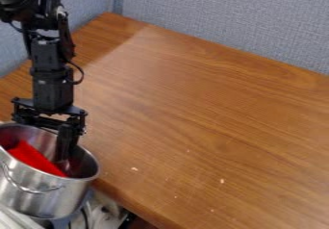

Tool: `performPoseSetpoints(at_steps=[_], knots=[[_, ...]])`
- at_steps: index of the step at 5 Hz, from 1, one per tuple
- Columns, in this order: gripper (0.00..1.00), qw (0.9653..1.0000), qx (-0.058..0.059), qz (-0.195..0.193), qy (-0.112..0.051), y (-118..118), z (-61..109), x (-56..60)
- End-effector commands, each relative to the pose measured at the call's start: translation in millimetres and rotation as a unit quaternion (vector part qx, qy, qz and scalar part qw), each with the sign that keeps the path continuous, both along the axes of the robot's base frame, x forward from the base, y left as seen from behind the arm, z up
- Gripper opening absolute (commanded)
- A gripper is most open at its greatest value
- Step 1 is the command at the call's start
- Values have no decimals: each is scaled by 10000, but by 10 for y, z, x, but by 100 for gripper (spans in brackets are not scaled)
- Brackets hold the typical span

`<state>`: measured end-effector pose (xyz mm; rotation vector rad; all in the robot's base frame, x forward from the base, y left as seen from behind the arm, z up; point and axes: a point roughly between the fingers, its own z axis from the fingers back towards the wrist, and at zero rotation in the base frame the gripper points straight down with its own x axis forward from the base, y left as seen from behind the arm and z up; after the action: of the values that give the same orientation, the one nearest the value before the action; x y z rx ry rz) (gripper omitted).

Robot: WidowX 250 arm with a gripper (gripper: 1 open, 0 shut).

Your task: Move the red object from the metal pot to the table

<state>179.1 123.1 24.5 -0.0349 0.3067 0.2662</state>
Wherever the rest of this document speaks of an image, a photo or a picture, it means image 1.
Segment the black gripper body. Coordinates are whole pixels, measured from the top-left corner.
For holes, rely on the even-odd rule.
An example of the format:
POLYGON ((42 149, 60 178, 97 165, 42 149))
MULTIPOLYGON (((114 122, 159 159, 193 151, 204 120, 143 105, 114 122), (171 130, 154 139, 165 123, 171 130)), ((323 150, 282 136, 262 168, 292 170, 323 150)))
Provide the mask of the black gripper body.
POLYGON ((82 136, 87 111, 74 105, 74 69, 46 72, 31 68, 30 73, 32 98, 12 99, 12 121, 51 130, 66 124, 74 129, 74 135, 82 136))

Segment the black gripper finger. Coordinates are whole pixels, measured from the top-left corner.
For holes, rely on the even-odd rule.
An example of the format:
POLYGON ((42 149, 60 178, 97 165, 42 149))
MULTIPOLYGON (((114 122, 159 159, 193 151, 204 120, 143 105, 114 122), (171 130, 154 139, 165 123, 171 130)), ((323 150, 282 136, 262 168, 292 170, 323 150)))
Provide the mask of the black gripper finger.
POLYGON ((55 144, 55 164, 63 172, 71 169, 70 157, 78 146, 80 135, 75 127, 70 124, 62 124, 58 130, 55 144))

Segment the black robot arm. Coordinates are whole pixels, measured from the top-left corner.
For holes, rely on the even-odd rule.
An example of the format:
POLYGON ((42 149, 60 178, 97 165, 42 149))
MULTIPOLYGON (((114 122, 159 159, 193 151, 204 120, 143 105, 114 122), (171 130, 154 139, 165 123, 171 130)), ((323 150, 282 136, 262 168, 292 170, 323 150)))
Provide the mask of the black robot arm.
POLYGON ((0 0, 0 21, 20 25, 32 62, 32 97, 15 98, 14 121, 58 132, 54 161, 68 170, 70 158, 85 134, 86 110, 74 106, 75 43, 68 13, 60 0, 0 0))

